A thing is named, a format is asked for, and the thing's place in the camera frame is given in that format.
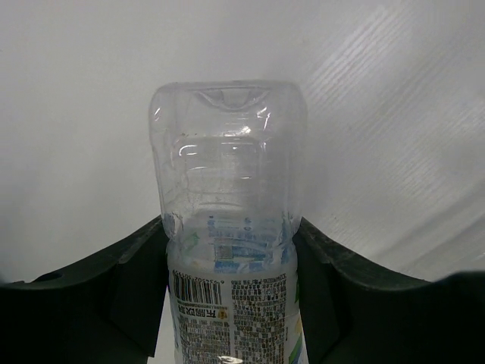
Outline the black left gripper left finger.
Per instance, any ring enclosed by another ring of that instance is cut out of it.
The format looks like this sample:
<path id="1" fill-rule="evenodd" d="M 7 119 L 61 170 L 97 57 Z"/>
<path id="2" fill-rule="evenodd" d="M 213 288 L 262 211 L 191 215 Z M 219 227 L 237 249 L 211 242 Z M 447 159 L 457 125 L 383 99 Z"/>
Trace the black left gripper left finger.
<path id="1" fill-rule="evenodd" d="M 3 363 L 146 363 L 167 286 L 160 218 L 34 281 L 1 285 Z"/>

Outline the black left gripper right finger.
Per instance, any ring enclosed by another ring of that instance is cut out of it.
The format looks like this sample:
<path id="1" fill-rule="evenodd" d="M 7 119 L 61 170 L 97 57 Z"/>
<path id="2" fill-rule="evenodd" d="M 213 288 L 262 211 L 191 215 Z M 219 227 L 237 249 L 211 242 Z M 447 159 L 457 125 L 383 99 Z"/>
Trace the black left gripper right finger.
<path id="1" fill-rule="evenodd" d="M 299 305 L 311 363 L 482 363 L 484 274 L 384 268 L 302 220 Z"/>

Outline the clear bottle green white label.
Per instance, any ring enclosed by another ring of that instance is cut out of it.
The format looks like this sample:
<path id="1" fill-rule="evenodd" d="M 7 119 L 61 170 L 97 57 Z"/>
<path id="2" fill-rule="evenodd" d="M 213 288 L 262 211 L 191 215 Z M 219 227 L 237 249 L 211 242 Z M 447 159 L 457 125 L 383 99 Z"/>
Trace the clear bottle green white label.
<path id="1" fill-rule="evenodd" d="M 306 363 L 297 85 L 171 83 L 149 106 L 178 363 Z"/>

